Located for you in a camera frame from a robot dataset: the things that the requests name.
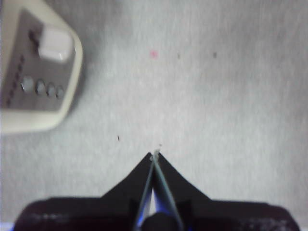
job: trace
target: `gray carpet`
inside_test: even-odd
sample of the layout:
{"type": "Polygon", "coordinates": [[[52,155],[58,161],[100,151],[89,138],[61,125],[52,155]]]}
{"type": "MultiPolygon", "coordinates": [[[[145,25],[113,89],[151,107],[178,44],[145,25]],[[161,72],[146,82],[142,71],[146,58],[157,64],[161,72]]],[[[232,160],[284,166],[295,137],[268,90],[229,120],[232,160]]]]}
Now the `gray carpet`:
{"type": "Polygon", "coordinates": [[[84,69],[60,126],[1,137],[1,221],[101,196],[160,149],[209,197],[281,205],[308,227],[307,0],[47,2],[84,69]]]}

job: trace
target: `beige plastic device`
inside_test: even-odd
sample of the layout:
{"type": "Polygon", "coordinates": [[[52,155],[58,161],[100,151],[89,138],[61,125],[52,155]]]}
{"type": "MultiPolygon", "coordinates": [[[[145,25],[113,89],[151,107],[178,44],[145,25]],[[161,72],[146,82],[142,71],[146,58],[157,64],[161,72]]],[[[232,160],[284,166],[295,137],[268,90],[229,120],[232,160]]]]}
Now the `beige plastic device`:
{"type": "Polygon", "coordinates": [[[42,0],[4,0],[0,39],[1,133],[57,126],[78,83],[78,36],[42,0]]]}

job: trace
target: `black plastic object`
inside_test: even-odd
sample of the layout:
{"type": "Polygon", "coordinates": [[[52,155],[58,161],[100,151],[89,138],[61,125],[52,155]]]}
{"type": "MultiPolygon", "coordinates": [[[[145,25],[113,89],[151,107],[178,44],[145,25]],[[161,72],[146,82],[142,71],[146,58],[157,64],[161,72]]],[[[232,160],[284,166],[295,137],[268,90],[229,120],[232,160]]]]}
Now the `black plastic object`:
{"type": "Polygon", "coordinates": [[[15,231],[299,231],[287,210],[265,203],[213,201],[161,155],[147,154],[102,198],[52,198],[28,205],[15,231]],[[159,213],[146,218],[154,189],[159,213]]]}

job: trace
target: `pink speck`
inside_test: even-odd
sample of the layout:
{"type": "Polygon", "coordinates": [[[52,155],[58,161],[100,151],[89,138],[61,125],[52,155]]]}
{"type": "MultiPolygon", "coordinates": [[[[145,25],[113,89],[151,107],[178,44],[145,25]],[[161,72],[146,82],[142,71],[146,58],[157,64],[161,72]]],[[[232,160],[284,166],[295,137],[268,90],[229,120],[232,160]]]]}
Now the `pink speck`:
{"type": "Polygon", "coordinates": [[[150,52],[150,57],[153,58],[153,59],[156,59],[156,58],[158,57],[157,51],[152,50],[152,51],[150,52]]]}

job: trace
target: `white knob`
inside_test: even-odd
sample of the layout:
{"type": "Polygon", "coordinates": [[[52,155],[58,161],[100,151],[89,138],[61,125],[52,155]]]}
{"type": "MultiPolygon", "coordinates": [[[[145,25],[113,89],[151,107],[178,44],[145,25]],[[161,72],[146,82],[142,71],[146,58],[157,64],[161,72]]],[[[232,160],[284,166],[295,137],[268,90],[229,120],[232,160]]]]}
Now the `white knob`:
{"type": "Polygon", "coordinates": [[[68,31],[45,25],[38,47],[42,59],[66,63],[73,51],[73,39],[68,31]]]}

